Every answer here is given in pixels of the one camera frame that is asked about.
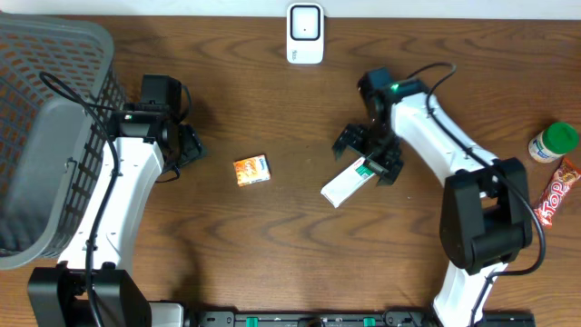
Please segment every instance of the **small orange box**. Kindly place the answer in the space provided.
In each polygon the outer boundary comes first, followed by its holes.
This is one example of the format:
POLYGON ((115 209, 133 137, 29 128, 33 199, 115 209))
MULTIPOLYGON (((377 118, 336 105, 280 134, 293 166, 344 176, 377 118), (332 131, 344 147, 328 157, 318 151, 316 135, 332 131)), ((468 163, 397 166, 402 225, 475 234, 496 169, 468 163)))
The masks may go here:
POLYGON ((237 161, 234 163, 234 169, 236 170, 238 186, 268 181, 271 178, 269 165, 264 154, 237 161))

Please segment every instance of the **wooden tabletop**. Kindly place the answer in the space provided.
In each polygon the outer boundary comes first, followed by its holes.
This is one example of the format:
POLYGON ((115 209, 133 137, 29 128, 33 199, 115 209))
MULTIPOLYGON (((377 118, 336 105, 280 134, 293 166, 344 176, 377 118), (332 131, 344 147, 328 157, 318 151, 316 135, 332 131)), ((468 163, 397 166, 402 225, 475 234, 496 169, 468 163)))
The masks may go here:
MULTIPOLYGON (((435 61, 458 73, 440 103, 476 142, 526 166, 536 199, 556 163, 533 162, 527 142, 554 121, 581 130, 578 22, 327 19, 322 64, 289 64, 285 19, 76 17, 104 26, 131 100, 143 74, 188 85, 188 118, 209 155, 174 183, 153 187, 135 247, 133 278, 149 300, 240 311, 384 311, 427 306, 448 259, 438 238, 442 187, 403 144, 390 187, 365 184, 339 209, 321 187, 347 167, 331 146, 366 123, 356 83, 387 66, 396 78, 435 61), (232 162, 266 154, 272 178, 239 188, 232 162)), ((424 74, 432 84, 443 71, 424 74)), ((581 164, 581 151, 571 158, 581 164)), ((547 259, 527 277, 498 280, 489 310, 530 310, 538 326, 581 323, 581 188, 547 231, 547 259)), ((537 243, 508 269, 525 268, 537 243)), ((26 283, 40 260, 0 272, 0 324, 33 325, 26 283)))

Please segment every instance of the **white backdrop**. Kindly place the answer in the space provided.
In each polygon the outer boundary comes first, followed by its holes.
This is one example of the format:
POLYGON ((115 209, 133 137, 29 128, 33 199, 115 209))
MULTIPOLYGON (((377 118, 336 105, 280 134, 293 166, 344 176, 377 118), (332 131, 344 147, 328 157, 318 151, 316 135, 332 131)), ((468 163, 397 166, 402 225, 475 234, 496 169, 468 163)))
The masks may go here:
MULTIPOLYGON (((14 14, 285 16, 287 0, 0 0, 14 14)), ((319 0, 330 17, 581 19, 581 0, 319 0)))

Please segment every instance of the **gray plastic basket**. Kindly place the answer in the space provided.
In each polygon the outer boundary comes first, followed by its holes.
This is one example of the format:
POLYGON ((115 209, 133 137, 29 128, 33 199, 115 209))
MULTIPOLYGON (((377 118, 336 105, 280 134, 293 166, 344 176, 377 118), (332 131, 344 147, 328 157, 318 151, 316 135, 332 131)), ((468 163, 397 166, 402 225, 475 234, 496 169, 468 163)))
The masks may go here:
MULTIPOLYGON (((125 97, 112 61, 113 39, 99 25, 0 14, 0 269, 64 249, 102 161, 104 139, 90 116, 38 74, 119 109, 125 97)), ((97 112, 107 120, 107 111, 97 112)))

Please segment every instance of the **red snack package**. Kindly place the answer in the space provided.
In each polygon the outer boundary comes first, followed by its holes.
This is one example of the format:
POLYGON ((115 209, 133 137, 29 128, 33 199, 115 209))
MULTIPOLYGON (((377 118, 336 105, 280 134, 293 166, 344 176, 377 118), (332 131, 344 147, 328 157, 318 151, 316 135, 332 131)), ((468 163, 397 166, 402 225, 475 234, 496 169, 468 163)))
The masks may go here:
POLYGON ((543 226, 550 228, 553 225, 553 214, 556 208, 579 177, 581 177, 581 170, 567 158, 563 158, 535 208, 535 214, 543 226))

